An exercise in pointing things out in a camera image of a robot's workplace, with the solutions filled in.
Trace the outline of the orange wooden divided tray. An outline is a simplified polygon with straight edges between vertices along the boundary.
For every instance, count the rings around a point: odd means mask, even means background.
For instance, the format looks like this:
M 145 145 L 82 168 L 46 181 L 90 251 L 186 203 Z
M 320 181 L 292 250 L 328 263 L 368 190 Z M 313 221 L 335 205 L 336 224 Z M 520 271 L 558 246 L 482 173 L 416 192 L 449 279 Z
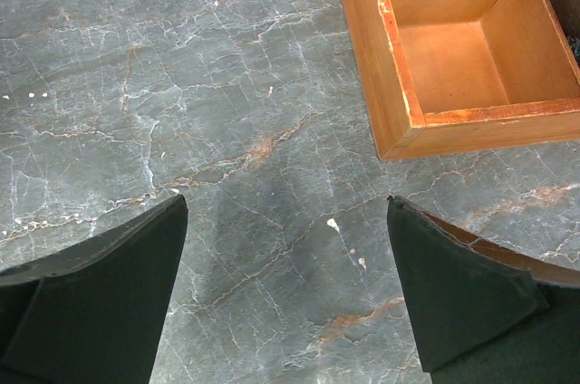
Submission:
M 384 160 L 577 139 L 579 68 L 549 0 L 342 0 Z

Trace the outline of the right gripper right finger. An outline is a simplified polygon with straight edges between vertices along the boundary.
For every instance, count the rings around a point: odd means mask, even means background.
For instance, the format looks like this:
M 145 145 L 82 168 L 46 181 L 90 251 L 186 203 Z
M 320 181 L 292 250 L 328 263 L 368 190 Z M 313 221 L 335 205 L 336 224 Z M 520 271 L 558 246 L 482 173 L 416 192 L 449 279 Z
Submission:
M 387 223 L 422 369 L 435 383 L 576 383 L 579 273 L 391 197 Z

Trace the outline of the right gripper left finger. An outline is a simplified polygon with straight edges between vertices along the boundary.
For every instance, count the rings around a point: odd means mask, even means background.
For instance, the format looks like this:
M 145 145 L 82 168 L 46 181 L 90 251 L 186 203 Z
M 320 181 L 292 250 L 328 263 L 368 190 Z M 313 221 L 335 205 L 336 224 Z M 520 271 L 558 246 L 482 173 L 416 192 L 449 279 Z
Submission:
M 147 383 L 188 226 L 182 195 L 1 272 L 4 383 Z

